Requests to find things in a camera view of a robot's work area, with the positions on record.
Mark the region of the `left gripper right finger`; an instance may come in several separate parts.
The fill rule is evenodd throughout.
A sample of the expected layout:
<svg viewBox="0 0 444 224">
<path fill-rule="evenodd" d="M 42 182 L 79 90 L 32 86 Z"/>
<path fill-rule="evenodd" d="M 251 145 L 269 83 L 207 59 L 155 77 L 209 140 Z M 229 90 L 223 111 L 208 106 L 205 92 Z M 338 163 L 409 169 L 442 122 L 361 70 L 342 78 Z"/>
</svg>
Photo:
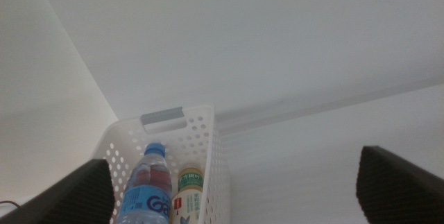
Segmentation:
<svg viewBox="0 0 444 224">
<path fill-rule="evenodd" d="M 369 223 L 443 223 L 443 178 L 385 150 L 361 150 L 356 197 Z"/>
</svg>

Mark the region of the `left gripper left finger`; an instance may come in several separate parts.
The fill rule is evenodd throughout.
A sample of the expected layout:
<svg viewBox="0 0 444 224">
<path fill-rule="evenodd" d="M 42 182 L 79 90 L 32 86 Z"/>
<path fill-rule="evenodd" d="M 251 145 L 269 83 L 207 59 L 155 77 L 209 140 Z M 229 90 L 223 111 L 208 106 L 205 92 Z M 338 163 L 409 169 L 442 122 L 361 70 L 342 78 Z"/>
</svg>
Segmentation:
<svg viewBox="0 0 444 224">
<path fill-rule="evenodd" d="M 109 164 L 92 159 L 1 217 L 1 224 L 108 224 L 114 203 Z"/>
</svg>

